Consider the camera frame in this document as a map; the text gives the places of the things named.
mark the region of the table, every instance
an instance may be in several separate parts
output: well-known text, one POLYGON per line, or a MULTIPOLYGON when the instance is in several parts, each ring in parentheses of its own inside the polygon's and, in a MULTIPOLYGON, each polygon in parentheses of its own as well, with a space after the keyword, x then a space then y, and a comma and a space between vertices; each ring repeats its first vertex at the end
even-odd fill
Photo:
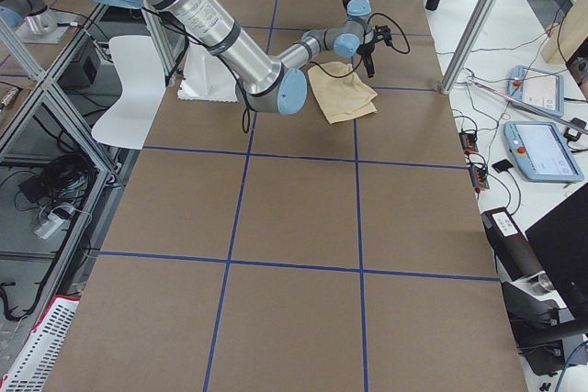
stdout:
MULTIPOLYGON (((457 45, 463 29, 469 20, 469 16, 478 0, 441 0, 439 8, 436 11, 427 11, 427 18, 431 26, 431 32, 435 39, 435 47, 438 53, 439 62, 443 70, 447 67, 451 54, 457 45)), ((497 0, 483 31, 474 46, 476 49, 500 49, 484 51, 478 50, 470 54, 466 67, 471 69, 475 74, 486 80, 507 79, 510 72, 517 64, 529 65, 549 72, 558 72, 565 69, 563 65, 553 65, 543 62, 538 52, 546 42, 547 36, 544 29, 539 24, 535 14, 526 0, 497 0)), ((578 86, 574 82, 569 72, 562 73, 564 78, 564 94, 566 97, 582 100, 584 99, 578 86)), ((505 91, 506 81, 490 83, 491 87, 505 91)), ((504 111, 505 102, 500 97, 488 95, 474 86, 469 88, 471 101, 468 94, 468 88, 458 84, 450 94, 451 105, 457 110, 455 115, 465 115, 473 118, 478 123, 480 129, 493 128, 495 122, 488 116, 484 116, 479 111, 487 113, 492 118, 500 119, 504 111)), ((588 120, 588 106, 584 104, 574 104, 567 102, 565 104, 564 118, 567 120, 578 117, 588 120)), ((544 118, 522 112, 509 106, 505 118, 500 119, 501 126, 498 129, 498 135, 494 142, 495 131, 483 131, 479 133, 478 146, 479 150, 489 163, 500 161, 507 158, 508 151, 503 140, 502 124, 506 119, 511 120, 532 120, 540 121, 544 118)), ((461 118, 457 120, 458 128, 461 128, 461 118)), ((472 125, 464 122, 465 129, 472 129, 472 125)), ((576 144, 579 148, 586 147, 586 137, 582 137, 576 144)), ((576 160, 584 174, 588 172, 588 158, 586 155, 576 155, 576 160)), ((522 191, 522 203, 519 211, 514 214, 514 220, 522 231, 528 229, 537 220, 542 218, 547 212, 559 204, 565 197, 569 196, 585 182, 574 185, 565 184, 548 184, 548 183, 530 183, 526 181, 518 172, 516 167, 512 170, 514 179, 522 191)), ((515 184, 509 176, 505 174, 493 173, 509 188, 513 195, 514 202, 510 209, 515 208, 518 198, 515 184)), ((491 189, 481 192, 479 199, 480 212, 503 207, 507 201, 506 191, 499 185, 495 178, 490 179, 491 189)), ((531 294, 528 284, 516 282, 518 287, 531 294)), ((541 300, 555 298, 563 306, 561 298, 557 295, 542 296, 541 300)), ((540 387, 543 383, 552 383, 553 378, 546 375, 537 377, 532 373, 526 362, 524 362, 526 379, 529 384, 529 390, 540 387)), ((578 366, 566 373, 566 381, 563 382, 562 390, 581 391, 588 383, 588 367, 578 366)))
MULTIPOLYGON (((221 1, 271 53, 345 19, 221 1)), ((376 115, 168 91, 46 391, 526 390, 421 0, 370 1, 376 115)))

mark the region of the wire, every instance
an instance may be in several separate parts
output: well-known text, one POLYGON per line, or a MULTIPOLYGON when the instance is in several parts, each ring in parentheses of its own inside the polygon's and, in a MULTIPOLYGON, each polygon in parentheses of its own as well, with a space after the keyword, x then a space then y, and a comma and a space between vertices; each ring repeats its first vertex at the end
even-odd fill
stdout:
POLYGON ((2 80, 0 80, 1 84, 5 84, 6 86, 10 86, 10 87, 15 87, 16 89, 22 91, 22 87, 17 86, 16 84, 12 84, 12 83, 7 83, 7 82, 3 82, 2 80))
POLYGON ((560 374, 560 378, 558 379, 558 384, 555 385, 555 389, 553 389, 553 392, 559 392, 560 391, 560 386, 561 386, 561 381, 563 380, 563 376, 565 375, 566 371, 568 370, 568 367, 571 364, 571 359, 573 358, 573 356, 580 351, 580 349, 583 346, 588 345, 588 341, 582 342, 580 343, 578 346, 576 346, 576 348, 571 352, 570 356, 568 357, 568 359, 566 360, 566 363, 563 365, 563 369, 561 369, 561 374, 560 374))
POLYGON ((498 182, 498 184, 500 184, 500 185, 501 185, 501 186, 504 188, 504 190, 506 190, 506 193, 508 194, 508 202, 506 203, 506 206, 505 206, 505 207, 506 207, 506 211, 507 211, 507 213, 508 213, 509 215, 511 215, 511 216, 512 216, 511 212, 510 212, 510 211, 508 211, 508 206, 510 206, 510 205, 511 205, 511 202, 513 202, 513 194, 512 194, 512 193, 511 193, 511 191, 508 189, 508 187, 506 186, 506 184, 505 184, 505 183, 503 183, 503 182, 502 182, 500 179, 498 179, 496 176, 494 176, 493 174, 490 174, 490 173, 488 173, 488 176, 490 176, 491 178, 495 179, 495 180, 498 182))
POLYGON ((523 192, 521 192, 521 187, 518 186, 518 183, 516 182, 516 179, 513 176, 513 174, 511 174, 511 171, 507 170, 506 172, 513 179, 514 186, 516 187, 516 191, 518 192, 518 204, 516 205, 516 208, 514 209, 513 213, 510 214, 511 216, 513 216, 516 214, 518 209, 521 207, 521 203, 523 202, 523 192))
POLYGON ((2 188, 2 186, 3 186, 4 184, 6 184, 6 182, 8 182, 8 180, 9 180, 10 178, 12 178, 13 176, 16 176, 16 175, 18 175, 18 174, 32 174, 33 176, 37 176, 37 177, 39 177, 39 175, 38 175, 38 174, 36 174, 36 173, 34 173, 34 172, 31 172, 30 170, 19 170, 18 172, 14 172, 14 173, 10 174, 9 176, 7 176, 6 178, 4 178, 2 181, 0 181, 0 188, 2 188))
POLYGON ((408 39, 406 38, 406 34, 404 34, 404 29, 402 29, 402 27, 398 24, 398 22, 396 20, 394 20, 392 17, 390 17, 384 13, 373 13, 367 21, 370 21, 373 17, 376 17, 376 16, 384 17, 384 18, 388 19, 390 23, 393 23, 394 26, 401 32, 402 37, 404 38, 404 41, 406 42, 406 50, 399 50, 398 48, 396 48, 394 46, 394 43, 391 43, 392 49, 395 50, 396 52, 399 52, 400 54, 408 54, 411 51, 411 44, 409 43, 408 39))
POLYGON ((344 75, 333 75, 333 74, 329 73, 326 69, 324 69, 319 63, 315 62, 314 60, 310 60, 308 62, 308 64, 311 64, 313 66, 318 67, 321 71, 326 73, 331 78, 346 78, 357 70, 357 68, 361 65, 362 61, 363 61, 363 58, 359 57, 359 62, 357 62, 357 64, 353 67, 353 69, 351 71, 349 71, 348 73, 346 73, 344 75))
POLYGON ((101 28, 101 27, 100 27, 100 26, 99 26, 99 25, 98 25, 98 24, 95 22, 95 20, 94 20, 93 18, 90 18, 90 17, 88 17, 88 16, 85 16, 85 15, 84 15, 84 14, 82 14, 82 13, 77 13, 77 12, 75 12, 75 11, 68 11, 68 10, 66 10, 66 9, 59 9, 59 8, 55 8, 55 7, 53 7, 53 6, 51 7, 51 9, 52 9, 53 11, 59 11, 60 13, 76 14, 77 16, 81 16, 81 17, 85 18, 85 19, 86 19, 88 22, 90 22, 90 23, 91 23, 93 26, 95 26, 95 27, 96 27, 96 29, 97 29, 98 31, 100 31, 100 33, 101 33, 101 34, 104 36, 104 38, 105 38, 106 40, 110 40, 110 37, 109 37, 109 36, 107 36, 106 32, 104 32, 104 31, 102 30, 102 28, 101 28))

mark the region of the blue tape line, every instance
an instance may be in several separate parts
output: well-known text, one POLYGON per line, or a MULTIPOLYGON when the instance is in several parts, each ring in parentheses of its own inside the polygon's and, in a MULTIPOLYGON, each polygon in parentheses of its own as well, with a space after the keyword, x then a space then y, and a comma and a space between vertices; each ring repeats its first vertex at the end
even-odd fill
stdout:
POLYGON ((359 179, 359 142, 357 141, 357 120, 353 120, 353 141, 356 164, 356 208, 357 208, 357 253, 359 261, 359 301, 361 307, 361 345, 363 353, 364 392, 369 392, 368 369, 368 326, 366 324, 366 281, 364 277, 364 243, 361 219, 361 184, 359 179))
POLYGON ((206 263, 227 263, 226 259, 216 259, 214 257, 184 256, 180 254, 159 254, 148 252, 113 252, 101 251, 101 256, 121 256, 121 257, 139 257, 143 259, 159 259, 167 261, 193 261, 206 263))
POLYGON ((280 262, 260 262, 260 261, 235 261, 232 260, 233 265, 246 266, 264 266, 273 268, 289 268, 294 270, 314 270, 314 271, 333 271, 336 273, 359 273, 357 268, 345 268, 344 266, 328 266, 328 265, 307 265, 304 263, 280 263, 280 262))
POLYGON ((168 147, 168 146, 143 146, 148 151, 186 151, 191 153, 212 153, 217 155, 237 155, 246 156, 244 151, 208 151, 206 149, 191 149, 188 147, 168 147))
POLYGON ((274 34, 274 24, 276 23, 276 16, 277 16, 277 2, 279 2, 279 0, 276 0, 274 2, 274 12, 272 13, 272 22, 269 25, 269 36, 267 37, 266 52, 269 52, 269 48, 270 48, 270 46, 272 46, 272 36, 274 34))
POLYGON ((257 122, 257 114, 254 115, 254 120, 251 125, 251 134, 249 135, 249 145, 247 147, 247 156, 245 158, 245 165, 243 167, 243 177, 241 179, 241 188, 239 189, 239 197, 237 198, 237 208, 235 210, 235 219, 232 223, 231 243, 229 245, 229 252, 227 254, 227 263, 224 268, 224 276, 222 277, 222 287, 220 288, 220 299, 219 307, 217 309, 217 317, 214 320, 214 331, 212 332, 212 342, 210 343, 209 362, 206 368, 206 375, 204 377, 204 386, 202 387, 203 392, 208 392, 210 374, 212 372, 212 362, 214 360, 214 352, 216 350, 217 339, 219 337, 219 326, 221 324, 222 307, 224 305, 224 298, 227 292, 227 282, 229 281, 229 272, 231 270, 231 258, 232 251, 235 245, 235 239, 237 237, 237 227, 239 225, 239 217, 241 215, 241 204, 243 202, 243 194, 245 190, 245 184, 247 182, 247 171, 249 169, 249 161, 251 159, 251 147, 254 141, 255 124, 257 122))
POLYGON ((435 273, 415 273, 406 271, 388 271, 388 270, 364 270, 366 274, 380 275, 400 275, 403 277, 421 277, 425 279, 450 279, 450 280, 470 280, 477 282, 500 282, 498 277, 486 277, 482 275, 460 275, 460 274, 435 274, 435 273))
MULTIPOLYGON (((192 261, 203 263, 230 263, 243 266, 268 266, 274 268, 291 268, 299 270, 315 270, 315 271, 333 271, 338 273, 360 273, 359 268, 347 268, 343 266, 330 265, 309 265, 304 263, 280 263, 280 262, 263 262, 263 261, 245 261, 245 260, 230 260, 220 259, 214 257, 202 256, 186 256, 181 254, 159 254, 148 252, 117 252, 117 251, 102 251, 101 256, 119 256, 119 257, 135 257, 142 259, 168 260, 168 261, 192 261)), ((363 269, 364 274, 379 274, 379 275, 397 275, 402 277, 420 277, 428 279, 452 279, 452 280, 472 280, 482 282, 499 282, 497 277, 486 277, 481 275, 463 275, 463 274, 436 274, 436 273, 416 273, 409 271, 392 271, 392 270, 370 270, 363 269)))

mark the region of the cable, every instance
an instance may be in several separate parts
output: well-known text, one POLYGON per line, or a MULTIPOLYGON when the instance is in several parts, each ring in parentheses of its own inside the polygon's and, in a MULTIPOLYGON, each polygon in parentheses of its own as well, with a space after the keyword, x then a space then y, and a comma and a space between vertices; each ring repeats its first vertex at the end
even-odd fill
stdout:
POLYGON ((62 140, 57 135, 53 135, 53 133, 45 127, 45 125, 40 121, 40 119, 37 118, 37 116, 33 116, 33 119, 39 125, 39 127, 43 130, 43 132, 45 132, 47 135, 49 135, 51 138, 53 138, 54 140, 57 141, 57 145, 58 145, 58 147, 60 147, 60 149, 62 151, 65 151, 67 153, 71 153, 71 152, 75 151, 75 148, 73 148, 70 144, 68 144, 67 142, 62 140))
POLYGON ((104 32, 104 31, 102 30, 102 28, 101 28, 101 27, 100 27, 100 26, 99 26, 99 25, 98 25, 98 24, 95 22, 95 20, 94 20, 93 18, 90 18, 90 17, 88 17, 88 16, 85 16, 85 15, 84 15, 84 14, 82 14, 82 13, 77 13, 77 12, 75 12, 75 11, 68 11, 68 10, 66 10, 66 9, 59 9, 59 8, 55 8, 55 7, 53 7, 53 6, 51 7, 51 9, 52 9, 53 11, 59 11, 60 13, 75 14, 75 15, 77 15, 77 16, 81 16, 81 17, 85 18, 85 19, 86 19, 88 22, 90 22, 90 23, 91 23, 93 26, 95 26, 95 27, 96 27, 96 29, 97 29, 98 31, 100 31, 100 33, 101 33, 101 34, 104 36, 104 38, 105 38, 106 40, 110 40, 110 37, 109 37, 109 36, 107 36, 106 32, 104 32))
POLYGON ((0 181, 0 188, 2 188, 2 186, 3 186, 4 184, 6 184, 6 182, 7 182, 7 181, 8 181, 10 178, 12 178, 13 176, 16 176, 16 175, 18 175, 18 174, 32 174, 33 176, 37 176, 37 177, 39 177, 39 175, 38 175, 38 174, 36 174, 36 173, 34 173, 34 172, 31 172, 30 170, 19 170, 18 172, 14 172, 13 174, 10 174, 10 175, 9 175, 9 176, 7 176, 6 178, 4 178, 2 181, 0 181))
POLYGON ((508 189, 508 187, 506 186, 505 183, 503 183, 500 179, 498 179, 496 176, 494 176, 493 174, 488 173, 488 176, 490 176, 491 178, 495 179, 503 188, 504 190, 506 190, 506 193, 508 194, 508 202, 506 203, 506 211, 509 215, 512 216, 511 212, 508 211, 508 206, 511 205, 511 202, 513 202, 513 194, 511 193, 511 191, 508 189))
POLYGON ((17 85, 12 84, 12 83, 3 82, 2 80, 0 80, 0 84, 5 84, 6 86, 10 86, 10 87, 15 87, 16 89, 19 89, 20 91, 22 91, 22 87, 17 86, 17 85))
POLYGON ((560 391, 561 381, 563 380, 563 376, 565 375, 566 371, 568 370, 568 367, 571 364, 571 359, 578 351, 580 351, 580 349, 583 346, 587 346, 587 345, 588 345, 588 341, 582 342, 578 346, 576 346, 576 348, 571 352, 570 356, 566 360, 566 363, 563 365, 563 369, 561 369, 561 374, 560 374, 560 378, 558 379, 558 384, 555 385, 555 389, 553 389, 553 392, 560 391))
POLYGON ((321 71, 323 71, 324 73, 326 73, 331 78, 346 78, 346 77, 348 77, 349 75, 351 75, 352 73, 354 73, 357 70, 357 68, 359 67, 359 65, 361 65, 362 61, 363 61, 363 58, 362 57, 359 57, 359 62, 357 62, 356 66, 354 66, 351 71, 349 71, 348 73, 346 73, 344 75, 333 75, 333 74, 329 73, 326 69, 324 69, 319 63, 315 62, 314 60, 310 60, 308 62, 308 64, 311 64, 313 66, 318 67, 321 71))
POLYGON ((393 43, 391 43, 392 49, 400 54, 408 54, 411 51, 411 44, 409 43, 408 39, 406 38, 406 34, 404 34, 404 29, 402 29, 402 27, 398 24, 398 22, 396 20, 394 20, 392 17, 390 17, 384 13, 373 13, 367 21, 370 21, 373 17, 376 17, 376 16, 384 17, 384 18, 388 19, 390 23, 394 24, 394 26, 401 32, 402 37, 404 38, 404 41, 406 42, 406 50, 399 50, 398 48, 396 48, 394 46, 393 43))
POLYGON ((516 190, 518 192, 518 204, 516 205, 516 208, 514 209, 513 213, 510 213, 511 216, 514 216, 518 209, 521 207, 521 203, 523 202, 523 192, 521 192, 521 187, 518 186, 518 183, 516 182, 516 179, 513 176, 513 174, 511 174, 511 171, 507 170, 506 172, 513 179, 514 186, 516 187, 516 190))

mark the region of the tan cloth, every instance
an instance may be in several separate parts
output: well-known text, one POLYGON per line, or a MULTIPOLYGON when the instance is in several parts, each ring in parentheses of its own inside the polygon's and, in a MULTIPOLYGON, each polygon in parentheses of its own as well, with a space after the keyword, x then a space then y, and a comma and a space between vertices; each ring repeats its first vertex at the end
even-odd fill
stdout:
MULTIPOLYGON (((321 65, 331 75, 341 76, 353 67, 341 62, 328 62, 321 65)), ((309 69, 312 92, 329 123, 338 123, 377 112, 372 104, 378 94, 365 85, 352 73, 345 78, 333 78, 314 66, 309 69)))

